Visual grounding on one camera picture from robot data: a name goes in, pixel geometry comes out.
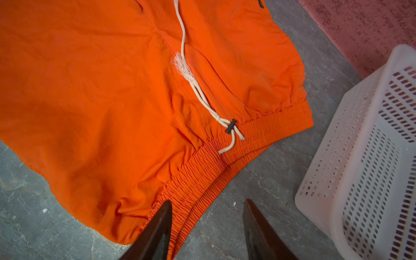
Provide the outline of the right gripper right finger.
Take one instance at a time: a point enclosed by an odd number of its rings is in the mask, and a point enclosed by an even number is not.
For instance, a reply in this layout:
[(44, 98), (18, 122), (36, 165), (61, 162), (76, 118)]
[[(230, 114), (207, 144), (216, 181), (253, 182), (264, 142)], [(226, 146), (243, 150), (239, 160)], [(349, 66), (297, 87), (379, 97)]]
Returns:
[(249, 260), (296, 260), (250, 199), (244, 202), (243, 223)]

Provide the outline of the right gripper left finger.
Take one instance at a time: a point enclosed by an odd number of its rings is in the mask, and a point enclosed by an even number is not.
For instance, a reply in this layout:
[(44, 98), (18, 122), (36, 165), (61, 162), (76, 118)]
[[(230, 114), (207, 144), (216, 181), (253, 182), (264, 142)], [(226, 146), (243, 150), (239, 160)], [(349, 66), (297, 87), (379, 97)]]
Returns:
[(119, 260), (167, 260), (171, 228), (172, 203), (167, 200)]

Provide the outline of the orange shorts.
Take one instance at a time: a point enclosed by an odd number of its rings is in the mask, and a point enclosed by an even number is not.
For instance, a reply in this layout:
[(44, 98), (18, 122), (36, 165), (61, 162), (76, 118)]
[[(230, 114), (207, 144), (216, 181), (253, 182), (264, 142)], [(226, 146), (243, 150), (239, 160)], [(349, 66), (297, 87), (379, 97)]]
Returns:
[(304, 79), (263, 1), (1, 2), (1, 140), (115, 243), (170, 201), (169, 259), (240, 170), (313, 126)]

